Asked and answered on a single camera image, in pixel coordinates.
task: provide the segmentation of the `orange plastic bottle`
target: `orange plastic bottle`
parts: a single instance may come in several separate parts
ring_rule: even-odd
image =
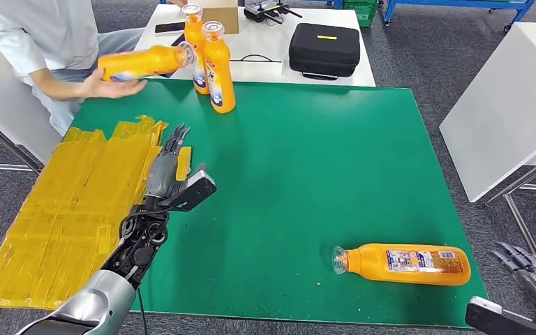
[[[208,21],[202,26],[202,32],[207,39],[204,57],[207,62],[211,104],[219,113],[230,112],[235,108],[235,92],[229,68],[231,54],[223,40],[225,28],[218,21]]]
[[[471,276],[465,253],[453,246],[365,244],[332,253],[337,274],[350,271],[373,281],[457,286]]]
[[[196,62],[194,63],[192,74],[194,88],[200,94],[208,94],[210,90],[207,68],[204,65],[204,42],[206,39],[202,34],[202,8],[192,3],[182,7],[181,12],[186,17],[184,37],[186,42],[194,47],[194,53],[196,53]]]
[[[123,82],[173,73],[178,68],[192,66],[194,61],[193,48],[182,42],[176,47],[154,45],[148,50],[106,54],[98,60],[98,67],[104,70],[104,80]]]

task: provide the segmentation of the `gray carpet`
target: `gray carpet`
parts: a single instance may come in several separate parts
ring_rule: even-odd
[[[291,4],[296,7],[326,7],[325,3],[320,2],[296,1]],[[105,32],[143,27],[155,5],[156,0],[94,0],[98,28]],[[414,91],[490,298],[512,311],[532,316],[533,307],[510,275],[486,254],[495,240],[523,245],[506,205],[501,203],[489,209],[481,203],[470,204],[467,201],[438,130],[440,122],[503,38],[503,25],[513,15],[512,10],[488,14],[484,9],[399,5],[390,27],[383,28],[380,16],[377,16],[372,27],[362,29],[362,33],[377,84],[409,87]],[[525,20],[536,20],[536,4]],[[0,149],[0,163],[5,163],[3,155],[7,153]],[[0,172],[0,238],[29,192],[33,180],[30,172]],[[516,201],[536,236],[536,192],[520,192],[516,195]],[[4,310],[0,314],[0,334],[12,334],[43,313]],[[161,314],[147,314],[147,321],[150,334],[470,334],[434,329]],[[131,314],[123,326],[122,334],[142,334],[141,326],[140,316]]]

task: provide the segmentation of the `person's hand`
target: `person's hand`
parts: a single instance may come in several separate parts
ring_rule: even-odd
[[[85,98],[121,98],[140,92],[147,84],[146,80],[129,80],[127,82],[102,81],[103,69],[95,70],[83,83],[79,84],[79,95]]]
[[[170,0],[173,4],[176,4],[180,7],[184,7],[188,4],[188,0]]]

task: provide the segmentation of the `robotic arm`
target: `robotic arm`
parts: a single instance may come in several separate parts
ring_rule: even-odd
[[[48,316],[17,335],[117,334],[144,274],[168,237],[170,211],[190,211],[216,191],[199,166],[177,181],[177,156],[190,128],[181,124],[169,136],[149,168],[144,201],[120,222],[116,249],[79,292]]]
[[[491,251],[508,270],[519,287],[530,297],[536,310],[536,255],[518,246],[496,242],[498,251]],[[536,323],[522,315],[503,309],[500,305],[480,297],[468,304],[466,322],[486,334],[536,335]]]

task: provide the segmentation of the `jeans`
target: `jeans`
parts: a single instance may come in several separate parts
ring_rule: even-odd
[[[113,54],[116,52],[134,50],[143,30],[143,28],[136,28],[98,34],[98,58],[104,54]],[[67,82],[83,82],[85,78],[89,77],[89,75],[96,69],[96,67],[97,60],[91,66],[91,68],[85,70],[71,70],[63,68],[61,70],[52,70],[51,73],[52,77]],[[64,135],[70,127],[71,122],[73,122],[73,118],[77,114],[77,111],[79,110],[79,107],[81,107],[84,99],[74,98],[67,100],[54,100],[40,91],[36,86],[32,87],[31,92],[33,96],[38,98],[42,105],[46,107],[48,112],[50,112],[50,124],[52,124],[54,129],[56,129],[61,135]]]

